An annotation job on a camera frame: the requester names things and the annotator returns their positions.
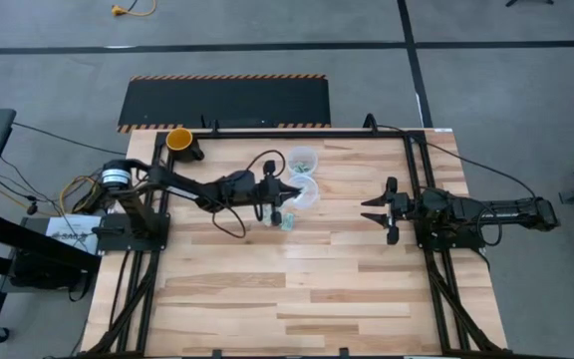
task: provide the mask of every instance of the black and yellow hazard tape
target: black and yellow hazard tape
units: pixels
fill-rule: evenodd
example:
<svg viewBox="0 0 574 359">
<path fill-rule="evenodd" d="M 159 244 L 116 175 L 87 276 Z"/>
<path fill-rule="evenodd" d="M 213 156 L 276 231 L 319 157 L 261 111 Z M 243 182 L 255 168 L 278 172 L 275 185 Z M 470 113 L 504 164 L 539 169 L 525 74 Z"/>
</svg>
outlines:
<svg viewBox="0 0 574 359">
<path fill-rule="evenodd" d="M 129 134 L 134 130 L 173 130 L 183 127 L 183 125 L 122 125 L 117 127 L 117 132 Z M 278 124 L 279 129 L 328 129 L 330 124 Z"/>
<path fill-rule="evenodd" d="M 326 75 L 318 74 L 284 74 L 284 75 L 162 75 L 132 76 L 130 81 L 142 80 L 273 80 L 273 79 L 325 79 Z"/>
</svg>

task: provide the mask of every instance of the clear plastic bowl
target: clear plastic bowl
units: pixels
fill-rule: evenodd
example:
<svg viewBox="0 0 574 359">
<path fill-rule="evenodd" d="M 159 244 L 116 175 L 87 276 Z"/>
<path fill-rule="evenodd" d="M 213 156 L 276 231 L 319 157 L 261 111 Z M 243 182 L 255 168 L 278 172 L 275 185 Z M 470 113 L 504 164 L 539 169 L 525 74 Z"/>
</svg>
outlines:
<svg viewBox="0 0 574 359">
<path fill-rule="evenodd" d="M 312 178 L 296 175 L 290 178 L 287 184 L 301 189 L 301 193 L 297 197 L 288 201 L 297 209 L 309 208 L 318 200 L 318 184 Z"/>
<path fill-rule="evenodd" d="M 287 155 L 287 169 L 291 176 L 308 176 L 316 170 L 318 155 L 316 151 L 308 147 L 295 147 Z"/>
</svg>

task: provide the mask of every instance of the black mat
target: black mat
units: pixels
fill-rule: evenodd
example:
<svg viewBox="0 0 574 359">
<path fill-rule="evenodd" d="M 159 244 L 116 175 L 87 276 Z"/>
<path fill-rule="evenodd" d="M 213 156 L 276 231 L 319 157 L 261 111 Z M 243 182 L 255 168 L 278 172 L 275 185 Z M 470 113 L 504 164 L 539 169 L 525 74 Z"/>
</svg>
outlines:
<svg viewBox="0 0 574 359">
<path fill-rule="evenodd" d="M 118 130 L 331 127 L 324 75 L 134 76 Z"/>
</svg>

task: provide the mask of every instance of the white paper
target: white paper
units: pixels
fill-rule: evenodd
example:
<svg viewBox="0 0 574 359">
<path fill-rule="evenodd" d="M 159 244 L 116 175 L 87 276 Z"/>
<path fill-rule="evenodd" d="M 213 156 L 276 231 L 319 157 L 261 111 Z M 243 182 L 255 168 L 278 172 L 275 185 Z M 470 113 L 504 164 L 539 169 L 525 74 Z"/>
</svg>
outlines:
<svg viewBox="0 0 574 359">
<path fill-rule="evenodd" d="M 66 218 L 68 221 L 62 217 L 51 217 L 46 235 L 82 251 L 96 254 L 98 239 L 97 235 L 92 233 L 92 228 L 99 226 L 101 218 L 95 215 L 79 214 L 67 214 Z"/>
</svg>

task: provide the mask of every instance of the wooden tabletop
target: wooden tabletop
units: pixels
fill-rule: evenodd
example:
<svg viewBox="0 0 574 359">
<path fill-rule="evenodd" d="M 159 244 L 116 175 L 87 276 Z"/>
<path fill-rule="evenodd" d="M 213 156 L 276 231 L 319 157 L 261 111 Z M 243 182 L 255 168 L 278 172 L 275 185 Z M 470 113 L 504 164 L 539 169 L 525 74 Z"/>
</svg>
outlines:
<svg viewBox="0 0 574 359">
<path fill-rule="evenodd" d="M 149 163 L 155 134 L 133 132 L 128 157 Z M 451 132 L 428 130 L 427 137 L 456 151 Z M 213 181 L 244 169 L 263 151 L 286 156 L 293 147 L 311 147 L 318 153 L 314 179 L 320 199 L 305 210 L 289 209 L 295 214 L 289 232 L 257 222 L 251 208 L 238 208 L 248 232 L 237 239 L 215 228 L 211 215 L 193 202 L 172 197 L 146 355 L 210 355 L 212 349 L 225 355 L 337 355 L 341 347 L 364 355 L 439 354 L 429 280 L 413 227 L 400 222 L 400 242 L 387 245 L 386 232 L 360 216 L 374 211 L 360 203 L 382 194 L 389 176 L 398 178 L 399 191 L 411 193 L 401 140 L 200 140 L 200 146 L 203 162 L 178 164 L 174 170 Z M 422 161 L 415 153 L 422 179 Z M 257 180 L 269 159 L 254 166 Z M 458 159 L 432 148 L 430 159 L 438 187 L 467 195 Z M 226 212 L 217 221 L 239 230 Z M 463 305 L 492 341 L 505 346 L 486 264 L 467 249 L 451 253 Z M 123 256 L 116 252 L 103 258 L 82 350 L 108 329 Z M 448 306 L 446 317 L 451 345 L 457 348 Z M 129 349 L 135 347 L 140 318 L 138 309 Z"/>
</svg>

